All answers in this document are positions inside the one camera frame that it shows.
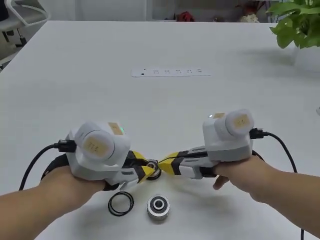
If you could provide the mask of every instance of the finger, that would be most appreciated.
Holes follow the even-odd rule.
[[[229,179],[227,177],[219,176],[213,185],[214,190],[221,189],[227,182],[229,182]]]

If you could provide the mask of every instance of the white wall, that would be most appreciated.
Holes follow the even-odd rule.
[[[147,0],[41,0],[52,20],[145,21]]]

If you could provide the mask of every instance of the green plant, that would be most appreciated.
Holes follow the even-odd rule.
[[[276,27],[270,27],[280,48],[292,41],[300,49],[320,47],[320,0],[292,0],[272,5],[267,13],[285,16]]]

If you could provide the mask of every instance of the red object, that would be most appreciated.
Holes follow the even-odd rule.
[[[188,11],[185,11],[178,15],[177,21],[178,22],[195,22],[195,18]]]

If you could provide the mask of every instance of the orange label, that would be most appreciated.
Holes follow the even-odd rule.
[[[108,123],[114,135],[123,135],[124,133],[121,131],[119,125],[115,122]]]
[[[225,116],[226,114],[224,112],[221,112],[221,113],[216,113],[214,116],[213,116],[213,119],[221,119]]]
[[[107,153],[109,148],[104,142],[91,136],[85,141],[83,149],[101,158]]]
[[[236,129],[244,128],[250,124],[250,120],[247,114],[243,114],[238,116],[235,120],[233,120],[234,127]]]

